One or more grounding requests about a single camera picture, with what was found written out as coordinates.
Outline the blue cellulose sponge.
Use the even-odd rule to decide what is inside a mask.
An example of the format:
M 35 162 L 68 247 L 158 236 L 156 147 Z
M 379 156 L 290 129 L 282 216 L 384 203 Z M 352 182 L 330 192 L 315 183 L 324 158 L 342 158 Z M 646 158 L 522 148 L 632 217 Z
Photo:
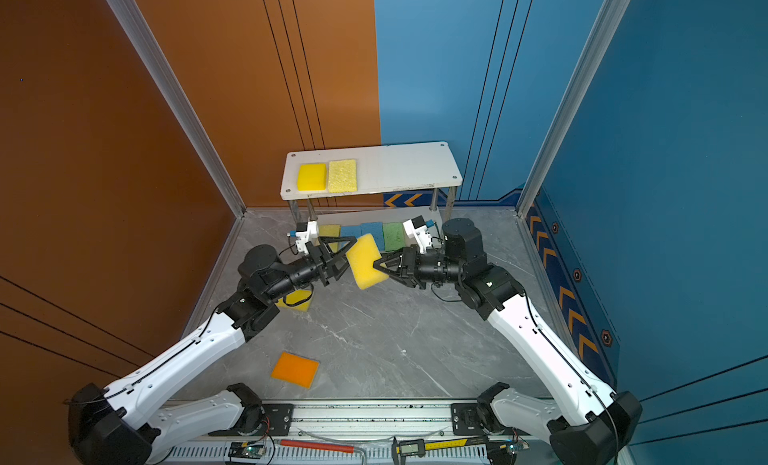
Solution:
M 382 222 L 363 223 L 360 230 L 362 235 L 370 234 L 373 237 L 379 251 L 386 249 Z
M 360 225 L 349 225 L 340 227 L 340 237 L 355 237 L 359 238 L 363 235 Z

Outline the yellow cellulose sponge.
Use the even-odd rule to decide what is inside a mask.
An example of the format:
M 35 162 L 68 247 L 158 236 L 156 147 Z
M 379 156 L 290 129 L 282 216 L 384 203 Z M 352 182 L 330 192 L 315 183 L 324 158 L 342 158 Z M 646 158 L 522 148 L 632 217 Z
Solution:
M 336 160 L 328 164 L 329 193 L 351 194 L 357 189 L 357 162 L 354 159 Z
M 318 232 L 321 237 L 339 238 L 340 225 L 338 224 L 323 224 L 318 226 Z M 338 242 L 332 242 L 328 245 L 333 253 L 337 253 L 339 249 Z

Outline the green cellulose sponge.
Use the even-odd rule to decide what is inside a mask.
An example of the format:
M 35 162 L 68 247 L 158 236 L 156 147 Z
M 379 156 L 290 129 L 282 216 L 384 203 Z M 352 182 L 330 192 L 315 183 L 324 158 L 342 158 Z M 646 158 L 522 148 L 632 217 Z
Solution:
M 383 224 L 384 250 L 396 251 L 406 246 L 406 235 L 402 223 L 392 222 Z

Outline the small yellow foam sponge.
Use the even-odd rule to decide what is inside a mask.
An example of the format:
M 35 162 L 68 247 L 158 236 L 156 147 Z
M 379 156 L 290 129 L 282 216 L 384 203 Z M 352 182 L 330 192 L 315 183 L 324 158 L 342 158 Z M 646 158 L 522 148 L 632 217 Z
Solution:
M 285 297 L 280 298 L 277 302 L 277 306 L 289 310 L 306 312 L 311 305 L 312 297 L 313 292 L 311 290 L 296 290 Z

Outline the thick yellow foam sponge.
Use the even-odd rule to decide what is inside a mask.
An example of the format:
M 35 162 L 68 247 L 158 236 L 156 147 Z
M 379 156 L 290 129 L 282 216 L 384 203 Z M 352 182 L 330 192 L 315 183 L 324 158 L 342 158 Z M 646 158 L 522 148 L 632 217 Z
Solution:
M 299 167 L 296 187 L 301 193 L 324 192 L 327 188 L 327 165 L 302 164 Z

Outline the orange foam sponge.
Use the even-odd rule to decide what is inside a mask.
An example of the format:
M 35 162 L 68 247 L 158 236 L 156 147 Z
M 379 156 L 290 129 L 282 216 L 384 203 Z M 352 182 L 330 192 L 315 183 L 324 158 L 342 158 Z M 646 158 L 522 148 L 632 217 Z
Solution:
M 309 389 L 313 384 L 319 365 L 317 360 L 283 352 L 271 372 L 271 377 Z

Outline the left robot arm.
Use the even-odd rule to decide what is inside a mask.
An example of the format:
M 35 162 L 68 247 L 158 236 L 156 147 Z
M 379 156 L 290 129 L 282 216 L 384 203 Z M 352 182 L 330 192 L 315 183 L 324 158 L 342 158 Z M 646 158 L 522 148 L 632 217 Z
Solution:
M 158 463 L 171 448 L 208 434 L 265 432 L 259 396 L 243 383 L 183 406 L 167 401 L 210 365 L 262 332 L 279 300 L 316 283 L 328 285 L 349 268 L 353 237 L 321 238 L 306 254 L 282 261 L 271 245 L 247 252 L 235 292 L 203 325 L 135 372 L 105 387 L 88 384 L 69 400 L 68 437 L 83 464 Z

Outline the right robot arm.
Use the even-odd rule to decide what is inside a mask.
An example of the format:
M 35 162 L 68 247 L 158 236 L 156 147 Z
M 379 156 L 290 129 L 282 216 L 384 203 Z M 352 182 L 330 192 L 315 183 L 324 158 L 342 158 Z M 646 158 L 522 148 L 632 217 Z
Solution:
M 477 399 L 480 426 L 500 434 L 518 429 L 550 445 L 563 464 L 616 464 L 642 414 L 637 398 L 596 376 L 540 316 L 523 285 L 489 262 L 474 223 L 451 219 L 436 246 L 432 237 L 394 252 L 359 242 L 351 258 L 359 288 L 386 279 L 410 288 L 453 285 L 459 299 L 518 351 L 549 391 L 548 400 L 499 382 Z

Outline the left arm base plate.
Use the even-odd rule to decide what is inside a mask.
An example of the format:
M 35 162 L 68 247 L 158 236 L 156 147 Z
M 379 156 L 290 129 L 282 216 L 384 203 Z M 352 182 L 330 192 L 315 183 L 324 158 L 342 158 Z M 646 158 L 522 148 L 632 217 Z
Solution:
M 289 403 L 247 406 L 233 426 L 241 436 L 284 437 L 290 433 L 294 406 Z

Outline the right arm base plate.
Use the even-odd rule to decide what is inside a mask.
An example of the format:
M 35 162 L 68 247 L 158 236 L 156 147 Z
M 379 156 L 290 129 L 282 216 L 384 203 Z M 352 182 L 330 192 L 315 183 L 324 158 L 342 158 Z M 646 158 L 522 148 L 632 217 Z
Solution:
M 526 434 L 523 430 L 502 425 L 488 405 L 453 403 L 450 411 L 453 433 L 457 436 Z

